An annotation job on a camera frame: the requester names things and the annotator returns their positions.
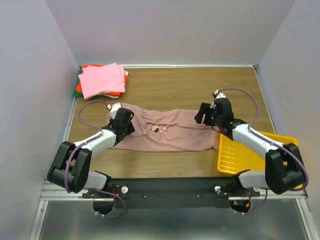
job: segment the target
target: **wooden table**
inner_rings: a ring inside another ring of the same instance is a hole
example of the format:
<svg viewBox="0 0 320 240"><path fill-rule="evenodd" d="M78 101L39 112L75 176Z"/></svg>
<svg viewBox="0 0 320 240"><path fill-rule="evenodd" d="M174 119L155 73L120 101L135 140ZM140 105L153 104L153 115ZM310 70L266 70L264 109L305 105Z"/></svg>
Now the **wooden table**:
<svg viewBox="0 0 320 240"><path fill-rule="evenodd" d="M212 103L216 89L235 87L250 92L260 107L260 116L253 127L273 133L272 124L263 100L256 75L250 67L222 68L142 68L128 69L127 92L119 99L95 98L138 105L148 110L198 110L201 103ZM247 122L253 120L256 108L252 100L239 91L226 91L234 116ZM76 142L97 131L79 123L79 109L93 98L77 99L69 142ZM106 125L107 109L92 103L81 119L97 126ZM106 173L113 178L164 178L223 176L217 171L218 151L198 152L139 152L107 149L91 161L90 170Z"/></svg>

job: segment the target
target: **folded clothes stack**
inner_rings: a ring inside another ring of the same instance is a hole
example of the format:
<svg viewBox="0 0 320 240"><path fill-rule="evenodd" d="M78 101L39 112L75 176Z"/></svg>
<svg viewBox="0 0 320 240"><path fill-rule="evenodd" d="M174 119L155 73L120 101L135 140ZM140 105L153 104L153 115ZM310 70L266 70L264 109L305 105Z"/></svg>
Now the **folded clothes stack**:
<svg viewBox="0 0 320 240"><path fill-rule="evenodd" d="M84 99L94 96L117 99L126 92L128 72L123 64L83 65L74 96L83 95Z"/></svg>

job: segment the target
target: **pink sweatshirt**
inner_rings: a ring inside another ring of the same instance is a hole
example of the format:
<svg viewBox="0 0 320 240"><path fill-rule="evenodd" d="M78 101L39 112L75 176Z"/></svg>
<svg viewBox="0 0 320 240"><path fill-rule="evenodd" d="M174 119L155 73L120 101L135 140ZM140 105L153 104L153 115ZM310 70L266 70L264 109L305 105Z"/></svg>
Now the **pink sweatshirt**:
<svg viewBox="0 0 320 240"><path fill-rule="evenodd" d="M187 152L219 148L220 134L210 126L197 124L197 110L175 109L159 112L136 105L122 103L122 107L134 112L131 120L135 132L114 146L114 149L141 152ZM159 125L159 131L151 130Z"/></svg>

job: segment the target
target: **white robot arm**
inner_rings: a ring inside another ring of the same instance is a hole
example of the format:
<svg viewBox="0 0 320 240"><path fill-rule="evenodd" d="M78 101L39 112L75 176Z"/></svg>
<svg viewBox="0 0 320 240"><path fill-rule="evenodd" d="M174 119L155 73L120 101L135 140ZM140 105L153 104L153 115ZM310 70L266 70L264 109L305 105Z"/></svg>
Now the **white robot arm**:
<svg viewBox="0 0 320 240"><path fill-rule="evenodd" d="M248 169L234 175L235 190L262 188L282 194L299 185L305 187L308 184L308 174L296 145L283 144L264 136L254 130L250 124L234 118L231 103L223 93L217 90L213 96L215 100L212 104L201 104L194 118L196 122L218 127L221 134L245 145L265 160L265 170Z"/></svg>
<svg viewBox="0 0 320 240"><path fill-rule="evenodd" d="M47 174L48 181L64 188L67 169L70 192L78 193L82 189L103 190L109 187L111 178L107 174L89 171L91 159L121 142L135 129L131 123L134 116L131 110L123 108L120 103L108 105L107 108L110 110L111 120L101 131L82 141L61 143ZM71 161L76 161L73 166L68 166L66 161L71 154L74 154Z"/></svg>

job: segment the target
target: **gray wall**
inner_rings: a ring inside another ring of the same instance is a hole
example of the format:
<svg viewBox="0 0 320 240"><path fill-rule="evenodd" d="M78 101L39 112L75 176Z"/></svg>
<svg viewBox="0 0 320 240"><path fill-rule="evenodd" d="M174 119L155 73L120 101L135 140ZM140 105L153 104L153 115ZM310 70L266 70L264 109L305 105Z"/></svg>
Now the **gray wall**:
<svg viewBox="0 0 320 240"><path fill-rule="evenodd" d="M320 230L319 12L319 0L298 0L257 72L277 133L298 139L310 175L308 202Z"/></svg>
<svg viewBox="0 0 320 240"><path fill-rule="evenodd" d="M43 0L0 3L0 238L24 240L72 103L77 63Z"/></svg>
<svg viewBox="0 0 320 240"><path fill-rule="evenodd" d="M257 64L295 0L45 0L79 64Z"/></svg>

